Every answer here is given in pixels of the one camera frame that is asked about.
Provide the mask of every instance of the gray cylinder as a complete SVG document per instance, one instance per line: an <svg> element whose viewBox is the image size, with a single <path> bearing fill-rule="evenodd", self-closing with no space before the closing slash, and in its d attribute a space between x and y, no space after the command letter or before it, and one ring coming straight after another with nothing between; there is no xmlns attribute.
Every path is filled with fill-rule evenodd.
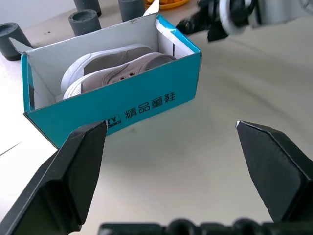
<svg viewBox="0 0 313 235"><path fill-rule="evenodd" d="M101 25L94 10L82 10L71 14L68 18L75 36L84 35L101 29Z"/></svg>
<svg viewBox="0 0 313 235"><path fill-rule="evenodd" d="M144 0L118 0L122 21L129 21L143 16L145 13Z"/></svg>
<svg viewBox="0 0 313 235"><path fill-rule="evenodd" d="M97 12L98 17L102 14L98 0L74 0L74 3L77 11L94 10Z"/></svg>
<svg viewBox="0 0 313 235"><path fill-rule="evenodd" d="M15 50L9 38L14 38L17 41L24 43L26 46L32 47L17 23L0 24L0 51L9 61L21 59L21 54Z"/></svg>

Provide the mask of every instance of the white table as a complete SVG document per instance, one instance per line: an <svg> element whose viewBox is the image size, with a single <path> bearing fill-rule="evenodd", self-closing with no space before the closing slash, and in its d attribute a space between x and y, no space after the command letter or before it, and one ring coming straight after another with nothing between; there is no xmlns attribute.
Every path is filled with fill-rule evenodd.
<svg viewBox="0 0 313 235"><path fill-rule="evenodd" d="M163 14L176 24L194 11L188 9L194 4ZM71 12L25 30L31 43L38 47L72 37ZM102 27L121 21L113 1L102 2L102 12ZM107 137L79 235L96 234L105 221L269 221L235 123L246 120L282 130L313 156L311 38L310 18L212 44L205 34L192 36L203 54L196 98ZM2 138L7 146L22 141L19 150L0 157L1 220L54 148L22 116L19 62L0 57L0 63Z"/></svg>

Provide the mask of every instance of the box flap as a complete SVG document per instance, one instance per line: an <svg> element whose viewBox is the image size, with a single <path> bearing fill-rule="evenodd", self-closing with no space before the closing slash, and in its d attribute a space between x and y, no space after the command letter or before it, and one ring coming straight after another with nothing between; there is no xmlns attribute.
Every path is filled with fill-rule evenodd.
<svg viewBox="0 0 313 235"><path fill-rule="evenodd" d="M20 53L20 54L24 54L24 52L27 52L29 50L32 50L33 48L26 46L23 43L20 43L19 41L17 41L14 38L9 38L11 44L13 45L13 47L15 48L15 50Z"/></svg>
<svg viewBox="0 0 313 235"><path fill-rule="evenodd" d="M143 16L148 16L151 14L158 13L160 10L160 0L155 0L151 6L146 10L146 12L143 14Z"/></svg>

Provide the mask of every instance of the white sole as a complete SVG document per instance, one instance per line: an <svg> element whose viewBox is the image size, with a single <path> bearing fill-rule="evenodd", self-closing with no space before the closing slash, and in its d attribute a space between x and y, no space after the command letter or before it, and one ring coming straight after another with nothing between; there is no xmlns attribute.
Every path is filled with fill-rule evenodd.
<svg viewBox="0 0 313 235"><path fill-rule="evenodd" d="M146 55L140 56L139 58L134 59L134 60L132 60L132 61L130 61L130 62L127 62L127 63L125 63L125 64L132 63L132 62L134 62L134 61L136 61L136 60L139 60L139 59L141 59L141 58L144 58L144 57L146 57L146 56L150 56L151 54L161 54L161 53L159 53L159 52L151 52L151 53L148 53L148 54L146 54ZM90 73L90 74L88 74L88 75L86 75L86 76L83 76L83 77L79 78L79 79L76 80L74 83L72 83L72 85L70 85L70 87L69 87L69 88L67 89L67 91L65 92L65 94L64 94L64 96L63 96L63 99L68 99L68 98L71 98L71 97L73 97L73 96L76 96L76 95L81 94L81 84L82 84L83 81L85 81L86 79L88 79L90 76L93 76L94 74L98 74L98 73L103 73L103 72L107 73L107 72L109 72L109 71L113 71L113 70L115 70L115 69L118 69L119 67L124 66L125 64L119 65L119 66L115 66L115 67L111 67L111 68L107 68L107 69L103 69L103 70L99 70L99 71Z"/></svg>
<svg viewBox="0 0 313 235"><path fill-rule="evenodd" d="M132 49L136 49L136 48L140 48L140 47L148 47L147 45L144 44L132 44L132 45L128 45L126 47L120 47L120 48L116 48L116 49L112 49L112 50L104 50L104 51L99 51L99 52L95 52L95 53L90 53L87 55L84 55L82 57L80 57L78 60L82 59L83 57L88 57L87 59L84 59L81 64L75 69L74 72L71 73L71 67L72 65L67 69L67 71L65 72L63 78L62 78L62 82L61 82L61 92L65 93L66 90L70 87L70 85L72 83L74 83L76 81L76 77L80 74L83 73L84 70L83 68L92 60L99 58L101 56L105 56L105 55L114 55L114 54L118 54L121 53L123 51L127 51L127 50L132 50Z"/></svg>

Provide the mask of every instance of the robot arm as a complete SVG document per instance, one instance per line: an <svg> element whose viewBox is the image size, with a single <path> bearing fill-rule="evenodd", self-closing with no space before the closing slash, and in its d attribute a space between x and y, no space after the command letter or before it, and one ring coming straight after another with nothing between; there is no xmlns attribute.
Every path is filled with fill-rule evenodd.
<svg viewBox="0 0 313 235"><path fill-rule="evenodd" d="M177 29L186 35L208 31L209 42L313 15L313 0L199 0L199 11Z"/></svg>

